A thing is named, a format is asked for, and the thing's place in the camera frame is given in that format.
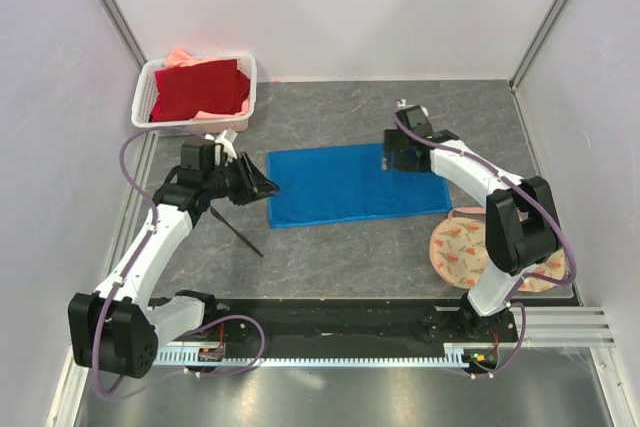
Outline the blue cloth napkin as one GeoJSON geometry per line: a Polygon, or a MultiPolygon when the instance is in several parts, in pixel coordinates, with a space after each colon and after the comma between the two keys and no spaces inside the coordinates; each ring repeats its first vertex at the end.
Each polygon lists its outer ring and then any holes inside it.
{"type": "Polygon", "coordinates": [[[380,144],[267,154],[280,191],[268,201],[273,229],[446,213],[447,182],[433,173],[385,171],[380,144]]]}

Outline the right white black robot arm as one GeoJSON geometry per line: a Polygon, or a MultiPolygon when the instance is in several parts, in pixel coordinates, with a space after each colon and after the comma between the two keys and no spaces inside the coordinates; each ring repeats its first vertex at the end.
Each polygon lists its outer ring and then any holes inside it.
{"type": "Polygon", "coordinates": [[[465,338],[483,339],[494,328],[492,315],[506,308],[519,281],[560,249],[548,182],[539,176],[525,179],[499,170],[449,131],[417,141],[399,129],[385,130],[383,168],[432,172],[484,208],[489,261],[457,318],[465,338]]]}

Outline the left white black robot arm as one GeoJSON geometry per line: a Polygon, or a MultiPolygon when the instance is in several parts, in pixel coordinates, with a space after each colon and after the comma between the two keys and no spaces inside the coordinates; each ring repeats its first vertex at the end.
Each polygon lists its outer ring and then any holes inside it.
{"type": "Polygon", "coordinates": [[[154,301],[155,285],[213,201],[242,206],[278,191],[244,152],[228,154],[217,143],[187,148],[154,193],[143,227],[117,266],[93,293],[71,299],[76,364],[140,379],[166,344],[184,336],[215,336],[220,318],[214,295],[182,290],[154,301]]]}

